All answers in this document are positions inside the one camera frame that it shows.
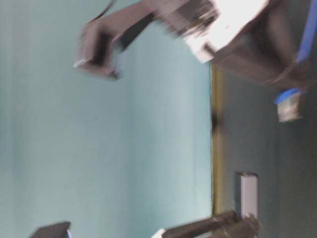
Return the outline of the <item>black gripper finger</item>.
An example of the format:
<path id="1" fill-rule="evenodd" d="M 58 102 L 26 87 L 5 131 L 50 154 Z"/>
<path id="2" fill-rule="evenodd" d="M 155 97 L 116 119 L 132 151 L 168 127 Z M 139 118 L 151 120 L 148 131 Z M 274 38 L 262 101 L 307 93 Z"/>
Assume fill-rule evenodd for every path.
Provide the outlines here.
<path id="1" fill-rule="evenodd" d="M 275 87 L 307 87 L 308 66 L 296 62 L 296 46 L 285 12 L 264 12 L 249 22 L 212 63 Z"/>
<path id="2" fill-rule="evenodd" d="M 259 230 L 260 224 L 254 215 L 241 218 L 234 211 L 228 211 L 208 219 L 166 229 L 163 236 L 196 238 L 211 233 L 212 238 L 254 238 L 259 234 Z"/>

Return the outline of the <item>black arm link upper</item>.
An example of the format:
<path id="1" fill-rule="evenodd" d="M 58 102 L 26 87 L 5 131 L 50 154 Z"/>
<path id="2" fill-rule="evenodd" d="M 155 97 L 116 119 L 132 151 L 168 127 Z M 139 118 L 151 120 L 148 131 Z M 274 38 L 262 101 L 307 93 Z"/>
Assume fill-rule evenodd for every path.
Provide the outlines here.
<path id="1" fill-rule="evenodd" d="M 108 14 L 115 4 L 110 1 L 83 27 L 74 68 L 118 79 L 122 72 L 122 54 L 151 22 L 166 21 L 173 31 L 181 32 L 182 26 L 172 22 L 173 14 L 187 3 L 186 0 L 140 0 Z"/>

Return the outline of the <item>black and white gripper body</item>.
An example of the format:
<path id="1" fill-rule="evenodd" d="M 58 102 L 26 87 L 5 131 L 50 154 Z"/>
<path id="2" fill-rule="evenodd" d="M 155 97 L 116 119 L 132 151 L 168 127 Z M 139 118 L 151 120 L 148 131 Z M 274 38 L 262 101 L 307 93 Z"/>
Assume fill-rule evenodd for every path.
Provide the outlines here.
<path id="1" fill-rule="evenodd" d="M 206 63 L 260 15 L 268 0 L 189 0 L 160 17 Z"/>

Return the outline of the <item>white lower gripper body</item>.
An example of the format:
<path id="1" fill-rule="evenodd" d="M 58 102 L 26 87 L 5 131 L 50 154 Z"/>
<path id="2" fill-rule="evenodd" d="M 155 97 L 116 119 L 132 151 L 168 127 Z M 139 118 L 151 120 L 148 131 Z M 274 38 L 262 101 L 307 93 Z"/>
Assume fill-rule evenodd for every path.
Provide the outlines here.
<path id="1" fill-rule="evenodd" d="M 151 238 L 163 238 L 164 233 L 165 229 L 159 229 L 151 236 Z"/>

